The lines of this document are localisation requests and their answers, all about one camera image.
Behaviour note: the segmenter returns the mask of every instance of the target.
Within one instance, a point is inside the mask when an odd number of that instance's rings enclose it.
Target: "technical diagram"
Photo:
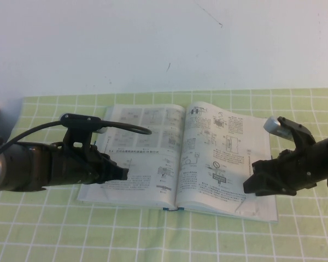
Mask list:
[[[180,164],[180,170],[182,169],[182,167],[184,165],[194,165],[198,163],[198,159],[199,159],[199,153],[195,152],[194,157],[190,158],[189,156],[185,156],[182,160],[181,160],[181,164]]]
[[[181,148],[181,135],[176,132],[164,130],[161,147],[179,151]]]
[[[112,146],[131,147],[134,143],[134,138],[135,138],[134,132],[118,129],[114,135]]]
[[[166,178],[167,176],[173,177],[172,170],[170,168],[164,168],[162,166],[158,168],[158,175],[163,178]]]
[[[125,160],[125,161],[122,163],[122,165],[123,165],[125,168],[128,168],[128,169],[129,169],[129,172],[130,172],[130,170],[132,169],[131,167],[132,167],[132,166],[135,166],[135,164],[132,162],[132,158]]]
[[[218,116],[214,116],[214,124],[217,127],[224,127],[226,125],[226,122],[224,121],[223,113],[219,112]]]
[[[156,147],[159,141],[159,129],[151,129],[151,135],[138,135],[137,147]]]
[[[225,171],[220,169],[220,163],[217,161],[213,162],[213,168],[208,167],[213,171],[213,179],[218,181],[218,184],[227,183],[227,179],[225,177]]]
[[[174,108],[167,108],[164,124],[181,128],[184,124],[184,112]]]
[[[142,108],[123,108],[120,114],[119,122],[139,125]]]
[[[226,151],[238,154],[238,138],[233,136],[226,136]]]
[[[195,106],[193,109],[191,109],[190,114],[191,115],[202,115],[202,113],[206,113],[206,108],[201,108],[199,106]]]
[[[209,130],[204,130],[202,129],[199,133],[199,135],[202,135],[204,136],[205,138],[205,141],[204,143],[205,144],[208,144],[208,145],[216,145],[216,134],[209,131]]]
[[[163,120],[163,108],[146,108],[143,113],[142,125],[158,126],[162,124]]]

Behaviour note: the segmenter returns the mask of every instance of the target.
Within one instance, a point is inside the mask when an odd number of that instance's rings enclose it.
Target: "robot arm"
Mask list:
[[[68,128],[62,142],[18,142],[26,135],[60,124]],[[28,130],[6,144],[0,139],[0,190],[34,192],[45,186],[127,180],[128,169],[117,166],[107,154],[98,152],[97,146],[90,145],[92,133],[105,127],[151,134],[146,128],[130,124],[64,114],[60,121]],[[75,147],[75,142],[82,147]]]
[[[245,193],[263,195],[296,195],[298,190],[312,188],[327,179],[328,138],[316,142],[311,132],[285,117],[270,117],[264,128],[271,134],[295,143],[295,150],[284,150],[276,159],[252,164],[253,174],[244,182]]]

